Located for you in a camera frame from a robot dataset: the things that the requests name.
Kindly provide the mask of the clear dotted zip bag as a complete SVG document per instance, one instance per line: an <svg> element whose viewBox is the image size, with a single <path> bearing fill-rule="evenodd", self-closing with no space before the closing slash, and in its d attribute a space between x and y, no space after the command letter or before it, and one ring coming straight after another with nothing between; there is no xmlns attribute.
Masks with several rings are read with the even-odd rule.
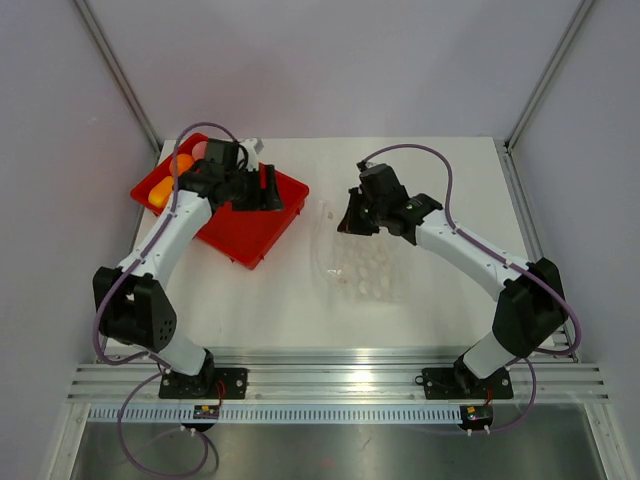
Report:
<svg viewBox="0 0 640 480"><path fill-rule="evenodd" d="M406 265L399 242L386 235L337 231L340 212L326 201L314 205L310 237L313 285L348 304L400 304L407 298Z"/></svg>

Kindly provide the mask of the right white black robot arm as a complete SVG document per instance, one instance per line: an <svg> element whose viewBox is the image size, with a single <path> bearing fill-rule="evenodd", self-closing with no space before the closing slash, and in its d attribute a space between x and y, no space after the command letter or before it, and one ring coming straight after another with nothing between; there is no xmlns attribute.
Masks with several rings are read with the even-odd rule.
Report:
<svg viewBox="0 0 640 480"><path fill-rule="evenodd" d="M528 357L568 318L553 262L491 254L453 225L440 202L424 193L409 195L391 166L363 166L337 230L372 236L382 229L446 260L496 303L490 332L450 369L450 385L465 397L478 395L510 361Z"/></svg>

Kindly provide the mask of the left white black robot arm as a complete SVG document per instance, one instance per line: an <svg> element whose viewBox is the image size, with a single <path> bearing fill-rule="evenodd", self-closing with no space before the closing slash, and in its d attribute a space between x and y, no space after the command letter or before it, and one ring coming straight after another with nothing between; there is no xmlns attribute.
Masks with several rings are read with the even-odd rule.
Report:
<svg viewBox="0 0 640 480"><path fill-rule="evenodd" d="M167 294L179 259L216 212L280 211L275 169L260 166L263 143L209 139L204 155L186 169L173 162L167 203L142 243L113 268L99 268L93 278L96 317L93 346L101 362L103 340L136 348L160 368L163 398L203 398L220 394L213 354L177 331L177 313Z"/></svg>

